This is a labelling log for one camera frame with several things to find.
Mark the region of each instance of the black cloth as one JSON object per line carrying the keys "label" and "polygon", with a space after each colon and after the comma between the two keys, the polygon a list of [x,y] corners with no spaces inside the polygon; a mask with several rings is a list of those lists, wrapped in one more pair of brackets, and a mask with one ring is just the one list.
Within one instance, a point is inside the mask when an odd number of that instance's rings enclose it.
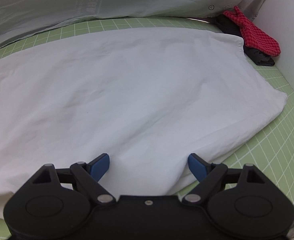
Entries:
{"label": "black cloth", "polygon": [[[220,14],[216,17],[216,24],[223,33],[242,37],[239,26],[224,14]],[[275,62],[271,56],[261,52],[258,49],[249,48],[244,45],[244,53],[250,57],[250,59],[258,66],[272,67],[275,65]]]}

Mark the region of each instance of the red checkered cloth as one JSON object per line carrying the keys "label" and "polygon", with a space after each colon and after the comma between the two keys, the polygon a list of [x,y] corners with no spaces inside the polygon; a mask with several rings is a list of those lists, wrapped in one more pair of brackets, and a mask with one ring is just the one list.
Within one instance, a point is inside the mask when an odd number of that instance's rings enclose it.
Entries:
{"label": "red checkered cloth", "polygon": [[270,56],[278,56],[281,53],[278,42],[247,19],[237,6],[234,11],[224,11],[224,15],[240,27],[247,47],[258,49]]}

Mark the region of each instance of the white wall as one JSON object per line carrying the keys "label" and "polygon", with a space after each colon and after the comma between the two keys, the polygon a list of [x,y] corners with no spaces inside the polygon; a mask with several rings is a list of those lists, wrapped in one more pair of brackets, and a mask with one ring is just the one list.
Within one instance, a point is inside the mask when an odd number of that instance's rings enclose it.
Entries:
{"label": "white wall", "polygon": [[254,23],[279,42],[274,60],[294,89],[294,0],[266,0]]}

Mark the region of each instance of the silver screw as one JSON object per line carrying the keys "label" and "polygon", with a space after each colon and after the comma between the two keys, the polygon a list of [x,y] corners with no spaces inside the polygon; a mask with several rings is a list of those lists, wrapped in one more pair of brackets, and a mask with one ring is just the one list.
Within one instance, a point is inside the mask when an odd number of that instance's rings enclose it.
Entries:
{"label": "silver screw", "polygon": [[97,200],[101,203],[109,203],[109,202],[113,201],[114,198],[111,195],[103,194],[103,195],[99,195],[97,197]]}
{"label": "silver screw", "polygon": [[151,206],[153,203],[154,203],[154,202],[153,202],[152,200],[146,200],[146,201],[145,201],[145,204],[146,204],[147,206]]}
{"label": "silver screw", "polygon": [[201,200],[201,197],[197,194],[188,194],[185,196],[185,200],[187,200],[188,202],[191,202],[191,203],[195,203],[195,202],[198,202],[199,200]]}

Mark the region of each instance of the green cutting mat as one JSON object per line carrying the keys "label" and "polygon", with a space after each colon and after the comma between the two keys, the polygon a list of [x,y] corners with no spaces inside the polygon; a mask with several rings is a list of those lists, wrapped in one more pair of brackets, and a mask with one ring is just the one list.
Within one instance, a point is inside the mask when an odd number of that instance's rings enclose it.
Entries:
{"label": "green cutting mat", "polygon": [[[0,59],[14,52],[39,44],[86,33],[139,27],[177,27],[221,32],[214,25],[174,17],[121,18],[94,20],[35,34],[0,49]],[[256,66],[247,61],[275,88],[287,93],[287,104],[282,113],[251,140],[224,161],[230,168],[242,168],[253,163],[261,169],[282,192],[294,202],[294,90],[276,67]],[[197,182],[181,190],[181,197],[197,185]],[[0,239],[9,231],[0,220]]]}

